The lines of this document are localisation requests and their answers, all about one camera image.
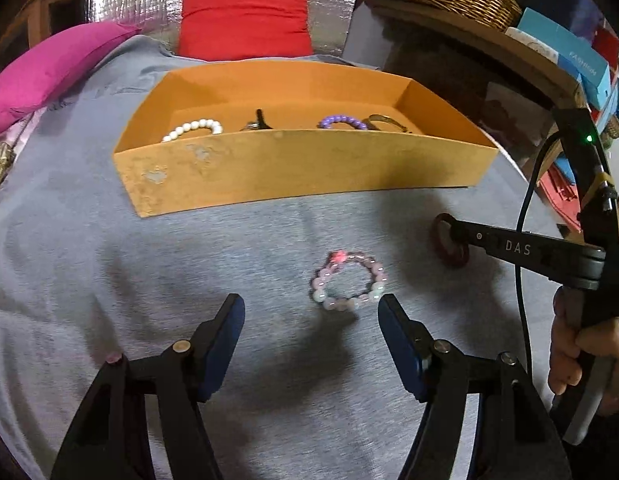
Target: screw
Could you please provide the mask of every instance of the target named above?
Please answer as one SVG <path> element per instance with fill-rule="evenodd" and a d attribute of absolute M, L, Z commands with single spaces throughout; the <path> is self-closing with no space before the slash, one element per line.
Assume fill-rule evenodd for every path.
<path fill-rule="evenodd" d="M 501 361 L 505 363 L 506 365 L 513 366 L 516 364 L 516 357 L 514 357 L 509 352 L 503 352 L 501 354 Z"/>
<path fill-rule="evenodd" d="M 181 339 L 180 341 L 176 341 L 172 345 L 174 352 L 177 352 L 179 354 L 182 354 L 183 352 L 187 352 L 191 347 L 192 347 L 192 344 L 189 341 L 187 341 L 187 339 Z"/>
<path fill-rule="evenodd" d="M 112 352 L 111 354 L 107 355 L 105 361 L 107 362 L 107 364 L 115 365 L 121 359 L 122 354 L 120 352 Z"/>
<path fill-rule="evenodd" d="M 441 354 L 446 354 L 451 350 L 451 344 L 449 344 L 449 341 L 445 341 L 445 339 L 436 339 L 433 342 L 433 349 Z"/>

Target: red cushion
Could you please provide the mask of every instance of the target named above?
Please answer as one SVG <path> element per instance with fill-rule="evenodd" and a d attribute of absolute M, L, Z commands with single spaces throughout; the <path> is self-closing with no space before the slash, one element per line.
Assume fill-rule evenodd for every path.
<path fill-rule="evenodd" d="M 307 0 L 182 0 L 178 54 L 205 61 L 309 56 Z"/>

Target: orange box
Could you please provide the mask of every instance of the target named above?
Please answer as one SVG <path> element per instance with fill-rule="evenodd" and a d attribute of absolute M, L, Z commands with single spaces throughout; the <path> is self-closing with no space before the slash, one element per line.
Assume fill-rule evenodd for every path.
<path fill-rule="evenodd" d="M 239 131 L 262 108 L 273 130 Z M 329 115 L 394 118 L 409 129 L 338 124 Z M 176 126 L 206 129 L 161 142 Z M 473 186 L 497 149 L 465 116 L 411 79 L 310 61 L 215 63 L 165 75 L 113 153 L 139 216 L 288 196 Z"/>

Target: gray bedsheet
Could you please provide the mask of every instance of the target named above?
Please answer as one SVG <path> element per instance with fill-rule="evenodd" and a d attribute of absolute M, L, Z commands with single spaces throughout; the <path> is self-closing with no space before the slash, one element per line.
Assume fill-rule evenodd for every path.
<path fill-rule="evenodd" d="M 475 250 L 464 269 L 445 269 L 427 231 L 444 210 L 514 226 L 526 183 L 499 155 L 470 189 L 344 193 L 140 219 L 113 147 L 163 74 L 195 63 L 132 38 L 50 107 L 0 188 L 0 433 L 32 479 L 46 478 L 110 351 L 156 354 L 237 292 L 247 307 L 243 334 L 224 386 L 202 409 L 226 478 L 394 479 L 423 406 L 401 386 L 375 308 L 323 312 L 308 295 L 313 271 L 337 248 L 374 254 L 388 292 L 434 336 L 480 356 L 522 356 L 513 267 Z M 526 228 L 557 235 L 536 199 Z M 362 286 L 360 272 L 348 271 L 342 288 Z M 546 398 L 556 285 L 523 280 Z M 454 478 L 469 462 L 475 400 Z M 148 411 L 158 478 L 169 478 L 156 405 Z"/>

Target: beaded bracelet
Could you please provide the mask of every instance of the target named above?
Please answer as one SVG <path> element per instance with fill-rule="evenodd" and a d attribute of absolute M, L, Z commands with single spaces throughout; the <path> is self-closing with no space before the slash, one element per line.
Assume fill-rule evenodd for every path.
<path fill-rule="evenodd" d="M 183 133 L 190 130 L 198 130 L 198 128 L 208 128 L 213 135 L 218 135 L 223 132 L 223 127 L 218 121 L 214 119 L 201 119 L 200 121 L 192 121 L 191 123 L 185 123 L 182 126 L 176 126 L 173 131 L 169 132 L 163 137 L 161 142 L 169 142 L 170 140 L 176 140 Z"/>
<path fill-rule="evenodd" d="M 344 264 L 355 263 L 361 264 L 369 269 L 373 277 L 373 282 L 369 290 L 359 296 L 353 298 L 330 298 L 325 293 L 325 286 L 331 279 L 333 274 L 339 272 Z M 323 304 L 325 310 L 351 310 L 354 311 L 358 307 L 365 306 L 370 301 L 377 302 L 384 290 L 387 283 L 387 274 L 382 264 L 377 262 L 373 256 L 366 256 L 364 253 L 357 251 L 355 253 L 349 253 L 347 251 L 334 251 L 329 254 L 327 264 L 320 270 L 315 277 L 311 286 L 314 290 L 312 298 L 317 303 Z"/>
<path fill-rule="evenodd" d="M 330 115 L 324 118 L 318 123 L 318 128 L 330 129 L 334 123 L 347 123 L 357 130 L 367 130 L 367 124 L 363 121 L 359 121 L 356 117 L 349 117 L 347 115 Z"/>

